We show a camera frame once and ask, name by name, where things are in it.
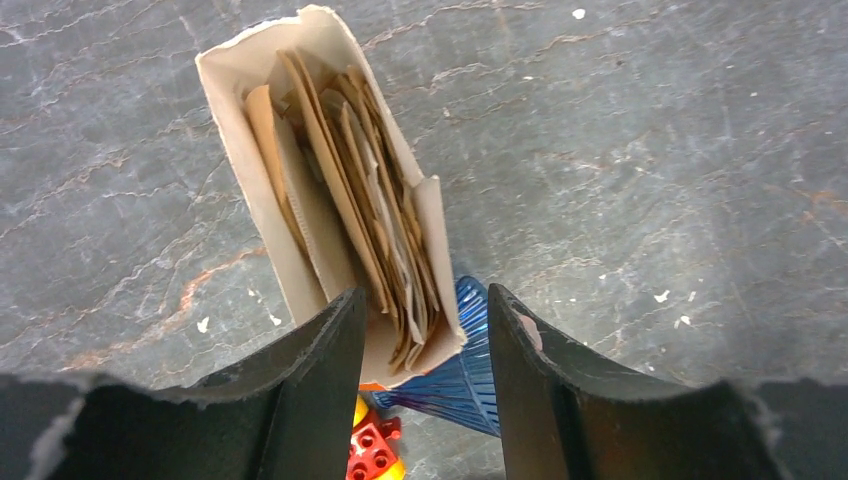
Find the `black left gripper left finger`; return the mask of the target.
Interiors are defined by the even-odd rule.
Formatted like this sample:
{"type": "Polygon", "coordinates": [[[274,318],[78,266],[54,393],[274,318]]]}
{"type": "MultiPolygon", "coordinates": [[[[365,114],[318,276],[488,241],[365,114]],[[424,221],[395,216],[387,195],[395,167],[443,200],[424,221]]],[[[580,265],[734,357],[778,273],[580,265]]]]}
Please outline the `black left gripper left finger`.
{"type": "Polygon", "coordinates": [[[191,387],[102,372],[1,377],[5,479],[341,479],[364,291],[191,387]]]}

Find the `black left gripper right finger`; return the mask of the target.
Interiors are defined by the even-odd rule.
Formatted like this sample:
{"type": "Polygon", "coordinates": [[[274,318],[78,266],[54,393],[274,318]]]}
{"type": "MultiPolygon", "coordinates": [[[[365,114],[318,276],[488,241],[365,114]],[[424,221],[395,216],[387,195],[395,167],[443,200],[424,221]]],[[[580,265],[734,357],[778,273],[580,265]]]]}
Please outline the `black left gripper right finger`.
{"type": "Polygon", "coordinates": [[[611,360],[488,289],[511,479],[843,479],[847,385],[722,379],[688,387],[611,360]]]}

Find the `blue plastic dripper cone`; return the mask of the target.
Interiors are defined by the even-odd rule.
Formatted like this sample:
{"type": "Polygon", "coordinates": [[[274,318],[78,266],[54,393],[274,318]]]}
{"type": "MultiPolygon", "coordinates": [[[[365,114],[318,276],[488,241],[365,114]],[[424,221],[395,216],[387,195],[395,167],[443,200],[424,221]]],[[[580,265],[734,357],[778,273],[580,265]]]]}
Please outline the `blue plastic dripper cone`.
{"type": "Polygon", "coordinates": [[[372,399],[384,409],[405,407],[488,434],[501,435],[490,357],[488,292],[474,277],[455,283],[462,350],[429,373],[414,377],[372,399]]]}

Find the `red toy brick car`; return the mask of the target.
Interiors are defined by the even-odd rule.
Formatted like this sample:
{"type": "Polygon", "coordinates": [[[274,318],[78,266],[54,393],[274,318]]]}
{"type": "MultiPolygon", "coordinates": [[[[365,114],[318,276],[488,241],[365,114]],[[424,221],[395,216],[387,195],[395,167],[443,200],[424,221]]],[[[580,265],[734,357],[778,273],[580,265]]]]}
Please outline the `red toy brick car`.
{"type": "Polygon", "coordinates": [[[347,480],[403,480],[406,467],[394,449],[402,437],[398,417],[382,418],[358,395],[347,461],[347,480]]]}

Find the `orange coffee filter box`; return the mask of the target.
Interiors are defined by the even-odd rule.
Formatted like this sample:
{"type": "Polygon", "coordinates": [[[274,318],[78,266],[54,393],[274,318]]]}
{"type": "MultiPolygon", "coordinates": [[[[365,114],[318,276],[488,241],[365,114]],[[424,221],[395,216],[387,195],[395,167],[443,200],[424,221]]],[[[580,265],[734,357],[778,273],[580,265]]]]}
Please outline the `orange coffee filter box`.
{"type": "Polygon", "coordinates": [[[278,59],[279,52],[288,49],[299,51],[311,72],[318,71],[321,66],[344,70],[351,65],[364,71],[376,93],[378,107],[388,121],[391,137],[399,148],[403,170],[413,184],[416,205],[424,222],[425,240],[447,315],[415,369],[391,374],[373,336],[366,305],[360,384],[368,390],[385,391],[429,373],[458,354],[467,341],[460,326],[453,286],[441,182],[437,176],[422,172],[362,48],[334,10],[309,5],[293,17],[263,22],[199,54],[195,60],[196,68],[212,118],[295,323],[306,323],[346,290],[322,303],[309,299],[307,289],[301,283],[294,243],[274,205],[269,178],[245,113],[246,96],[255,87],[270,84],[276,95],[288,90],[289,85],[278,59]]]}

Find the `brown filters in box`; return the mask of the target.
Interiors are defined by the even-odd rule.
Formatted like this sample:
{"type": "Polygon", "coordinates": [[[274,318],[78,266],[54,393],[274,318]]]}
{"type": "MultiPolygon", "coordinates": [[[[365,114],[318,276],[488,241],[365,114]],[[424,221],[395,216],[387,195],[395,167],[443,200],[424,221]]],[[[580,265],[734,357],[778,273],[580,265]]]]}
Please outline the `brown filters in box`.
{"type": "Polygon", "coordinates": [[[413,371],[446,318],[412,182],[362,69],[311,72],[278,54],[288,90],[264,83],[245,113],[310,300],[361,287],[391,374],[413,371]]]}

